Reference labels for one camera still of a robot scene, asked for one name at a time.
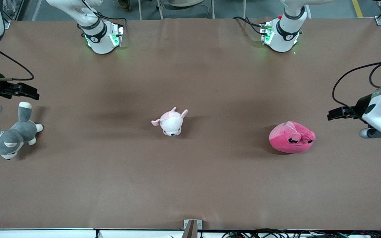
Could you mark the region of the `pink round plush toy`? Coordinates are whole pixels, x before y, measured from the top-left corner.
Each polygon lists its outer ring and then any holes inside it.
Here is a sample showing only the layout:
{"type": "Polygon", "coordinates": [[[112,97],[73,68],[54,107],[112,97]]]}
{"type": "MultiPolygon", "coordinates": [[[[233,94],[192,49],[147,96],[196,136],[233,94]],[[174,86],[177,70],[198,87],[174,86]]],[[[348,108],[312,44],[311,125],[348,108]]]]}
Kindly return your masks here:
{"type": "Polygon", "coordinates": [[[269,134],[271,146],[287,154],[303,153],[315,140],[316,135],[313,131],[294,121],[277,125],[269,134]]]}

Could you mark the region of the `grey husky plush toy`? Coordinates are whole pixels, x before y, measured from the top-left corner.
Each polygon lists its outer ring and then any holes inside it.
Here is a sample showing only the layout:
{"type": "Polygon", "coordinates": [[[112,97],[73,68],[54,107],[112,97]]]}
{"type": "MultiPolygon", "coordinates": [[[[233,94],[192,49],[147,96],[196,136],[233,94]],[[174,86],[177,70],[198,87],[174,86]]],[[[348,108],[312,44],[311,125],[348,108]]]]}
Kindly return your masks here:
{"type": "Polygon", "coordinates": [[[22,101],[18,107],[18,121],[9,129],[0,131],[0,156],[10,160],[17,156],[18,151],[25,145],[34,145],[36,134],[44,129],[42,124],[31,121],[33,106],[22,101]]]}

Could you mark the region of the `light pink plush animal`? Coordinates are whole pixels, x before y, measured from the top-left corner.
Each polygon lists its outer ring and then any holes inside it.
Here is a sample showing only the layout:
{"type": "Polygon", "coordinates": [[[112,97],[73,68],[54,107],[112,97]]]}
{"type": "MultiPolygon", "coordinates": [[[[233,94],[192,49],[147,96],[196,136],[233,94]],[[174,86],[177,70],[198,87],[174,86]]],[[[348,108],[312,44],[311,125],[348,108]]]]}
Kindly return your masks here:
{"type": "Polygon", "coordinates": [[[177,108],[174,107],[170,111],[164,113],[159,119],[152,120],[151,124],[162,128],[163,134],[168,137],[179,136],[182,132],[184,118],[189,111],[185,109],[182,113],[178,113],[176,109],[177,108]]]}

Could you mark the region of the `beige round stool base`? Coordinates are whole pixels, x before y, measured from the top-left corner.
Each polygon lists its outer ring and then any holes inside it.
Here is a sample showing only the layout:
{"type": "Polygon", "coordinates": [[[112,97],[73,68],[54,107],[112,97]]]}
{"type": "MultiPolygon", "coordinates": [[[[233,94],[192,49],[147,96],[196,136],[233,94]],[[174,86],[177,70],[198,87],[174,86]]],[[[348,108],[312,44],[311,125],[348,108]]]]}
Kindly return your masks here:
{"type": "Polygon", "coordinates": [[[192,7],[204,1],[205,0],[167,0],[169,5],[177,8],[192,7]]]}

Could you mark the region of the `white table edge rail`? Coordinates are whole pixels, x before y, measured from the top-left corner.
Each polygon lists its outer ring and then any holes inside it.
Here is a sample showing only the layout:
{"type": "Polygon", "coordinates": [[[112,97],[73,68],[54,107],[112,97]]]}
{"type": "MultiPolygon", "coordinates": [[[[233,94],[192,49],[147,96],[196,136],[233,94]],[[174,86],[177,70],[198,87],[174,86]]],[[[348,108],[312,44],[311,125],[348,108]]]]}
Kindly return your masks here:
{"type": "Polygon", "coordinates": [[[0,229],[0,238],[182,238],[180,230],[0,229]]]}

